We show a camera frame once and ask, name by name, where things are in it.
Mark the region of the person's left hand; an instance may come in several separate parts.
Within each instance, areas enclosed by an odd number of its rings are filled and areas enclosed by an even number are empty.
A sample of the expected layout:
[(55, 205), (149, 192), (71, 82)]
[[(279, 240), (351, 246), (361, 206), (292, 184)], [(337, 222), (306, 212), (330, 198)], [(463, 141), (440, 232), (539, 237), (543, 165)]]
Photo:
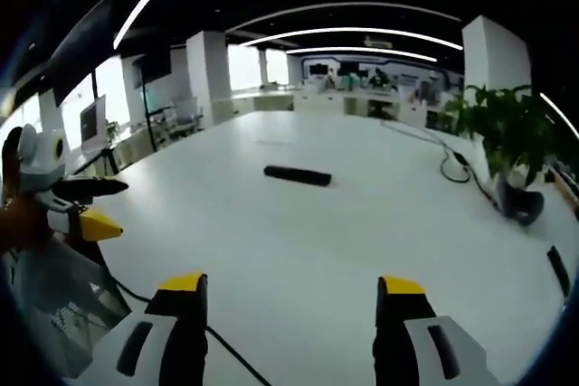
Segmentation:
[(11, 249), (42, 249), (52, 232), (46, 214), (34, 197), (19, 190), (20, 163), (17, 148), (23, 129), (14, 127), (2, 148), (1, 255)]

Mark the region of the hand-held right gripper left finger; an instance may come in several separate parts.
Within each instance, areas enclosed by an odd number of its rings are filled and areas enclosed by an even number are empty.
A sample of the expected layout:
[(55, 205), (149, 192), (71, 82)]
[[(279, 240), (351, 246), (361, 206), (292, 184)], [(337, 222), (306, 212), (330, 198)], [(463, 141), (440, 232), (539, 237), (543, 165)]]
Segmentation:
[(170, 278), (94, 347), (76, 385), (202, 385), (208, 353), (207, 275)]

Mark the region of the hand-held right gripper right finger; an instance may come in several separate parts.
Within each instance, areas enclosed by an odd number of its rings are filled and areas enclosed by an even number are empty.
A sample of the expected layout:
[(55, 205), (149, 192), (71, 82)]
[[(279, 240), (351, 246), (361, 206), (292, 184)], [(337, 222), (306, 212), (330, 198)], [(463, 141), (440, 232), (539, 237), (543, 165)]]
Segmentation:
[(372, 355), (377, 385), (499, 384), (483, 347), (405, 278), (377, 281)]

